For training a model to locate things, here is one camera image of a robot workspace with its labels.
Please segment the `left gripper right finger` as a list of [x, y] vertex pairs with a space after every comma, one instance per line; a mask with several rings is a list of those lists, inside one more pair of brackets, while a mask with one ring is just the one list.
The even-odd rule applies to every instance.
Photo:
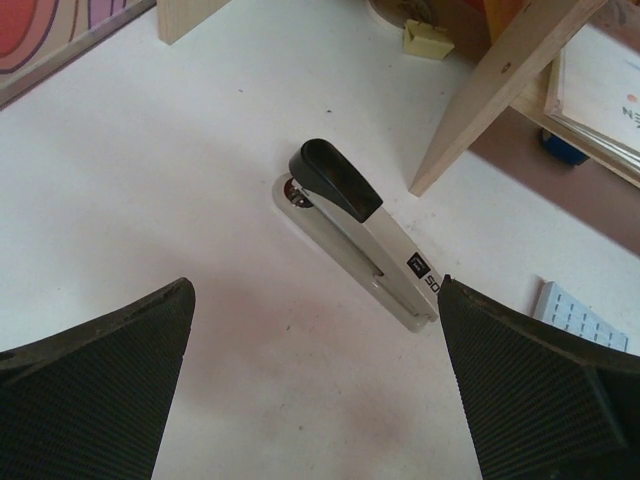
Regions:
[[638, 357], [450, 276], [438, 307], [483, 478], [638, 478]]

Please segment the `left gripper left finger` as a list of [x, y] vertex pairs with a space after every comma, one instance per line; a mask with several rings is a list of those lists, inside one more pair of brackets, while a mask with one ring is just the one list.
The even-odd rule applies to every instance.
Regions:
[[4, 479], [152, 476], [194, 317], [180, 278], [1, 354]]

